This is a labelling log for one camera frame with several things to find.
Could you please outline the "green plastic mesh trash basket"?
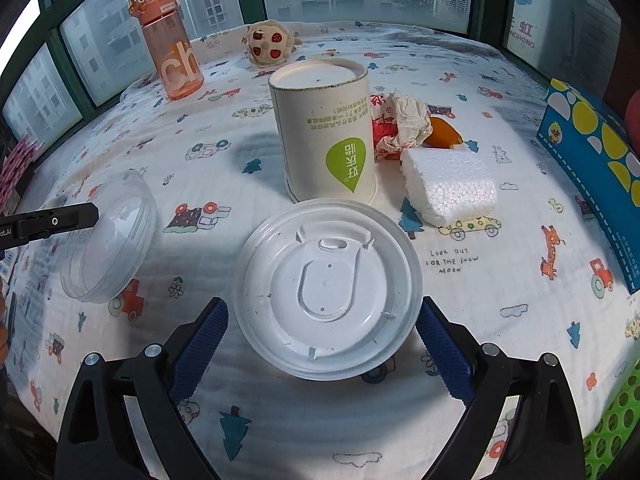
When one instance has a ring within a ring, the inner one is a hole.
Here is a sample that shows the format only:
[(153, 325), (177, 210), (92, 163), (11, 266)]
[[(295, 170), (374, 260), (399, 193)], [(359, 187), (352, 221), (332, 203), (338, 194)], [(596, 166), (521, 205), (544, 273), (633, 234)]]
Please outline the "green plastic mesh trash basket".
[(587, 479), (639, 478), (639, 367), (584, 440)]

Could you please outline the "white paper cup green logo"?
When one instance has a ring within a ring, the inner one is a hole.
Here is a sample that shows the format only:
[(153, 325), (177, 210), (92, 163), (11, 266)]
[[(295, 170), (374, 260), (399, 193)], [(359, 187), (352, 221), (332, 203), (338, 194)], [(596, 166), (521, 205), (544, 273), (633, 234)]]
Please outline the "white paper cup green logo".
[(344, 58), (294, 62), (269, 78), (292, 200), (375, 198), (367, 69)]

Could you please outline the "small plush doll toy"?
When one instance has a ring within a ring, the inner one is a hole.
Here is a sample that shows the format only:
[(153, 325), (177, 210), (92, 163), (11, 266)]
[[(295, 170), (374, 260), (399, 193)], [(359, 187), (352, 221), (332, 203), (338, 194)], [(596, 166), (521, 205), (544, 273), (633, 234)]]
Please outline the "small plush doll toy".
[(267, 20), (248, 25), (243, 44), (248, 60), (265, 68), (284, 64), (303, 41), (280, 22)]

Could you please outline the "white plastic cup lid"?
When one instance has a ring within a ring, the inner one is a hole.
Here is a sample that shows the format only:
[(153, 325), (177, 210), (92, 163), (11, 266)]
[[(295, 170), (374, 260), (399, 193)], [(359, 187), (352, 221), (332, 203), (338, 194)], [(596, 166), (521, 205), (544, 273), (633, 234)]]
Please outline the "white plastic cup lid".
[(422, 296), (419, 256), (397, 223), (352, 200), (306, 200), (250, 234), (231, 309), (267, 363), (334, 382), (386, 363), (413, 330)]

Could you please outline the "orange plastic water bottle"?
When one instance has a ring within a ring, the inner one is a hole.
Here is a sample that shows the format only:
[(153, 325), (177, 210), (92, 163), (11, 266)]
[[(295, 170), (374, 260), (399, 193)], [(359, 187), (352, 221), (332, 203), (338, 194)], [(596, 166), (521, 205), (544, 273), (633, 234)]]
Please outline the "orange plastic water bottle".
[(204, 84), (191, 41), (179, 14), (178, 0), (128, 0), (160, 81), (171, 100), (190, 96)]

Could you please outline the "white red paper wrapper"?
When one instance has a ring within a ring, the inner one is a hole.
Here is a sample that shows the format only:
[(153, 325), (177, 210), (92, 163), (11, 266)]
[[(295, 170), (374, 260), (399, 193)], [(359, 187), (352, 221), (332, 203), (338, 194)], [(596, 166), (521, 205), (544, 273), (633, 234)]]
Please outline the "white red paper wrapper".
[(432, 133), (426, 104), (399, 92), (371, 94), (371, 122), (376, 159), (398, 159), (421, 145)]

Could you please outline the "white styrofoam block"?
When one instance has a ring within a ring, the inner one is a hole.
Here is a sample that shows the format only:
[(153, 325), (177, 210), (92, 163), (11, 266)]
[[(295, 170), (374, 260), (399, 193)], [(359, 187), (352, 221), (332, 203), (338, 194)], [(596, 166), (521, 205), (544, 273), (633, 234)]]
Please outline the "white styrofoam block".
[(451, 148), (410, 148), (400, 155), (408, 200), (431, 226), (486, 216), (497, 185), (477, 154)]

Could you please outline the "red apple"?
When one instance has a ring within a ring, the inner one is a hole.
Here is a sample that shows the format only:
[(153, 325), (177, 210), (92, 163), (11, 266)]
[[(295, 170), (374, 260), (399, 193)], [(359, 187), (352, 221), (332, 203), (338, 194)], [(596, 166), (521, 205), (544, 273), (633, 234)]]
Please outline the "red apple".
[(629, 144), (638, 151), (640, 143), (640, 104), (631, 99), (625, 110), (625, 130)]

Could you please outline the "blue yellow tissue box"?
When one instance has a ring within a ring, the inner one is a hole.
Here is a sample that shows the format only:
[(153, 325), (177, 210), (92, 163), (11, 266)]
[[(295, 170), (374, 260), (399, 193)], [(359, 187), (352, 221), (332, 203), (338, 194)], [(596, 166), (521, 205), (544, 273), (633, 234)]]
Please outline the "blue yellow tissue box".
[(639, 290), (639, 159), (620, 118), (601, 100), (553, 78), (538, 128), (596, 216), (616, 255), (628, 292)]

